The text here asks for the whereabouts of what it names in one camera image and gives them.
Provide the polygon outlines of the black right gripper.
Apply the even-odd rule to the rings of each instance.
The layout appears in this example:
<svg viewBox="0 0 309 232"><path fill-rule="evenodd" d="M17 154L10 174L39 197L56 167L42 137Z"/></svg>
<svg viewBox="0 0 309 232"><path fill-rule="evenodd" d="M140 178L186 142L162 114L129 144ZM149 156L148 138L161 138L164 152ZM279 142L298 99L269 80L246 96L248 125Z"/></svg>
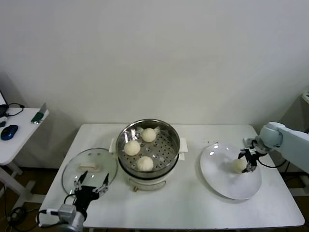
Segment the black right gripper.
<svg viewBox="0 0 309 232"><path fill-rule="evenodd" d="M257 162L260 157L264 156L264 154L256 151L255 148L251 149L241 149L238 155L238 159L246 159L248 161L245 169L242 170L242 173L252 173L255 171L257 167Z"/></svg>

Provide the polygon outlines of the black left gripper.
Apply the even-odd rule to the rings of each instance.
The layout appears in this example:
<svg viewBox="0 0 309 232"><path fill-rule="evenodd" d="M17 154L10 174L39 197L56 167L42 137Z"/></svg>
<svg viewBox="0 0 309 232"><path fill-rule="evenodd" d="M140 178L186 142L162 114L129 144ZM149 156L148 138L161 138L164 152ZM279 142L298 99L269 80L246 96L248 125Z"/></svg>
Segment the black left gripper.
<svg viewBox="0 0 309 232"><path fill-rule="evenodd" d="M74 181L75 200L73 205L76 210L81 213L86 213L90 203L99 198L99 195L104 195L109 189L109 174L106 175L100 187L82 186L88 171L85 171L78 180Z"/></svg>

